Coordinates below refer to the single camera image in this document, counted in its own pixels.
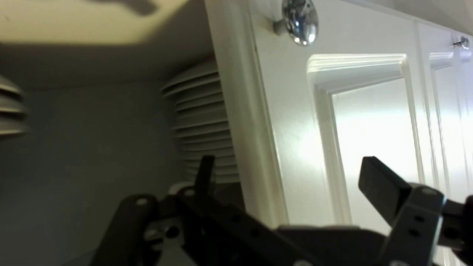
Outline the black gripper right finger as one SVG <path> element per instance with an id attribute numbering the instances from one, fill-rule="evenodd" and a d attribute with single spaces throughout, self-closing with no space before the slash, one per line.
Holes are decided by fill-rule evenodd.
<path id="1" fill-rule="evenodd" d="M 358 188 L 389 225 L 411 192 L 411 185 L 377 157 L 362 158 Z"/>

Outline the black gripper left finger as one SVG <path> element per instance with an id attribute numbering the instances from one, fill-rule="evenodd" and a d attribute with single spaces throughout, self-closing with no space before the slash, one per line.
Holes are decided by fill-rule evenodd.
<path id="1" fill-rule="evenodd" d="M 204 155 L 201 158 L 200 169 L 195 178 L 195 191 L 198 194 L 207 194 L 210 191 L 213 169 L 214 169 L 214 157 Z"/>

